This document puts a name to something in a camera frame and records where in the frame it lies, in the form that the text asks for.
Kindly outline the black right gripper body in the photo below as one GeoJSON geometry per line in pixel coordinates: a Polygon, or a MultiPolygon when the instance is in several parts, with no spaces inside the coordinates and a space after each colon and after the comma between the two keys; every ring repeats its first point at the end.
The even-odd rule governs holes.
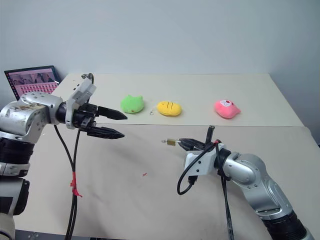
{"type": "Polygon", "coordinates": [[[216,145],[217,145],[216,142],[209,142],[209,143],[197,142],[194,144],[193,149],[198,151],[211,152],[216,147],[216,145]]]}

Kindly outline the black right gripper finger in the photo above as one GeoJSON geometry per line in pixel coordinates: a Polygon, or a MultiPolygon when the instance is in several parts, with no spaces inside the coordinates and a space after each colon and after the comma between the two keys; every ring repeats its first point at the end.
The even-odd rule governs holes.
{"type": "Polygon", "coordinates": [[[200,150],[201,146],[197,143],[194,142],[181,142],[180,146],[185,150],[185,151],[195,151],[195,150],[200,150]]]}
{"type": "Polygon", "coordinates": [[[179,144],[181,146],[204,146],[205,143],[193,138],[180,138],[179,144]]]}

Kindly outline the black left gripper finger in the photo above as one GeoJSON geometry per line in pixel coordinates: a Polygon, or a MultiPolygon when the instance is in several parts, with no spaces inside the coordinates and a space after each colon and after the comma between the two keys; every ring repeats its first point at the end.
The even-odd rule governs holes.
{"type": "Polygon", "coordinates": [[[108,127],[91,127],[87,131],[87,135],[91,137],[111,140],[125,137],[123,133],[108,127]]]}
{"type": "Polygon", "coordinates": [[[127,120],[128,117],[124,115],[122,112],[115,110],[115,109],[110,109],[106,107],[99,106],[97,108],[97,116],[103,116],[108,119],[112,120],[127,120]]]}

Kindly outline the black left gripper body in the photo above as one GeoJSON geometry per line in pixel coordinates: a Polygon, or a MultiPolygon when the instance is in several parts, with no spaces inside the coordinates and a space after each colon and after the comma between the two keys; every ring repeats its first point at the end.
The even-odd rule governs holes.
{"type": "Polygon", "coordinates": [[[73,112],[72,124],[81,132],[88,136],[97,137],[95,117],[98,106],[90,103],[84,103],[73,112]]]}

